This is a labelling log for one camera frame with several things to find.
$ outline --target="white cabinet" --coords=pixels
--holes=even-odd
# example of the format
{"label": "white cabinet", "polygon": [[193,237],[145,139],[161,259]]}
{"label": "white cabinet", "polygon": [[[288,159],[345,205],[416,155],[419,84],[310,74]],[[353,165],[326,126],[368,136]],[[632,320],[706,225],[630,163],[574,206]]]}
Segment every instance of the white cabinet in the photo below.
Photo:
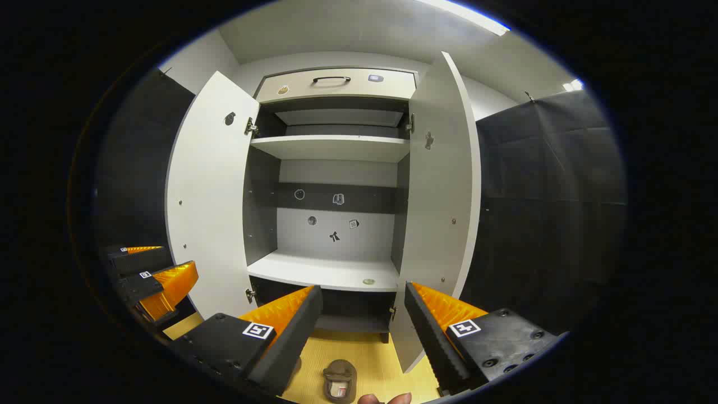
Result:
{"label": "white cabinet", "polygon": [[[318,326],[389,331],[404,371],[421,359],[404,284],[459,296],[481,179],[451,57],[441,52],[414,83],[400,70],[303,70],[265,78],[253,99],[220,73],[210,79],[182,123],[167,182],[172,254],[197,262],[190,298],[204,317],[250,310],[245,291],[260,284],[261,303],[321,285]],[[249,118],[258,131],[246,134]]]}

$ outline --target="black curtain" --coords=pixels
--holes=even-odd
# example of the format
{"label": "black curtain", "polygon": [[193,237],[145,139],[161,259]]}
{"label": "black curtain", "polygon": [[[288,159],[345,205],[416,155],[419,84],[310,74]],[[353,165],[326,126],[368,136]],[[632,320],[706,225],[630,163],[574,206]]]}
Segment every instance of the black curtain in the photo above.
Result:
{"label": "black curtain", "polygon": [[159,70],[117,111],[95,177],[98,248],[168,246],[164,189],[174,138],[194,94]]}
{"label": "black curtain", "polygon": [[586,91],[476,125],[481,214],[461,299],[569,331],[599,303],[617,266],[626,192],[615,136]]}

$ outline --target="drawer handle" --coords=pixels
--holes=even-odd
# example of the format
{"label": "drawer handle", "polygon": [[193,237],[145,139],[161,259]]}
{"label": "drawer handle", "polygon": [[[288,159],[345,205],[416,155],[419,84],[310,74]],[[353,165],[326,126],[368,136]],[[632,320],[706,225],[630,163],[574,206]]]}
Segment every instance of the drawer handle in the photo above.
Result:
{"label": "drawer handle", "polygon": [[351,77],[347,77],[347,76],[345,76],[345,75],[328,75],[327,77],[316,77],[316,78],[314,78],[314,80],[312,80],[312,81],[314,81],[314,82],[316,83],[317,81],[319,81],[319,80],[324,80],[325,78],[343,78],[343,79],[346,80],[346,81],[351,81],[351,80],[352,80]]}

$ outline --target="shoe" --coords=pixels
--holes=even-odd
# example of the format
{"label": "shoe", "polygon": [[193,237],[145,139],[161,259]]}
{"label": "shoe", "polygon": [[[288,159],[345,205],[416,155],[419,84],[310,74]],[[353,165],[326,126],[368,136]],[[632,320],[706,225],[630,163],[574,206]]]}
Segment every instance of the shoe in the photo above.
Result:
{"label": "shoe", "polygon": [[344,359],[337,359],[324,369],[324,395],[337,404],[354,402],[356,396],[357,370]]}

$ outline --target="yellow floor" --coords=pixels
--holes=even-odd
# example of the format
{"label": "yellow floor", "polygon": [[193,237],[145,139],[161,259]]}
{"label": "yellow floor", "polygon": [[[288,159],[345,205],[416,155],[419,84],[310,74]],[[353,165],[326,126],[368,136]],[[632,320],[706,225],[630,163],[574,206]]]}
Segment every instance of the yellow floor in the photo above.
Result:
{"label": "yellow floor", "polygon": [[411,392],[411,404],[439,398],[439,383],[429,360],[424,357],[412,371],[401,372],[394,345],[383,344],[379,334],[339,333],[316,330],[300,355],[302,368],[284,391],[282,398],[295,403],[331,403],[322,392],[322,370],[335,359],[346,359],[357,370],[357,394],[373,393],[379,401]]}
{"label": "yellow floor", "polygon": [[170,339],[175,340],[190,332],[194,327],[199,326],[203,321],[202,316],[195,312],[184,320],[178,321],[177,324],[167,328],[163,332]]}

